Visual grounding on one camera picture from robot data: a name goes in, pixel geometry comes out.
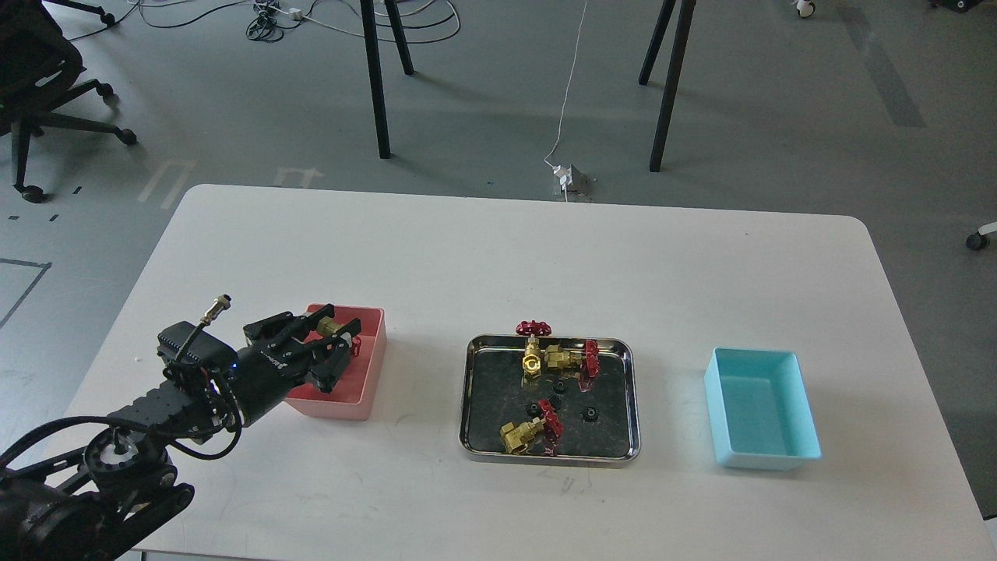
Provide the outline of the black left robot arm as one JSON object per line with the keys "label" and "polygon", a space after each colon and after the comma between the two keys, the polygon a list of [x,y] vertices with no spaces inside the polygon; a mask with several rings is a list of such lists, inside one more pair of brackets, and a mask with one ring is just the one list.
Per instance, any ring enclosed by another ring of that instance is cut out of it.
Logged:
{"label": "black left robot arm", "polygon": [[[220,459],[296,387],[333,390],[359,354],[361,320],[336,319],[331,303],[246,324],[233,349],[206,331],[228,306],[222,295],[199,323],[160,332],[159,387],[109,415],[44,423],[3,452],[4,560],[117,559],[195,497],[170,448]],[[224,431],[223,450],[192,449]]]}

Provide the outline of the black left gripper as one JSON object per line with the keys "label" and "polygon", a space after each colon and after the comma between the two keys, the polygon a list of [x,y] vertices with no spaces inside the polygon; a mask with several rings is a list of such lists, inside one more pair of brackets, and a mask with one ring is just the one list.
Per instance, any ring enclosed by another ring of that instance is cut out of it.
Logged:
{"label": "black left gripper", "polygon": [[333,390],[353,359],[347,342],[327,335],[305,340],[322,319],[334,315],[335,306],[325,303],[308,315],[282,312],[243,326],[248,348],[238,352],[229,388],[244,427],[258,422],[294,388],[303,386],[308,374],[320,392]]}

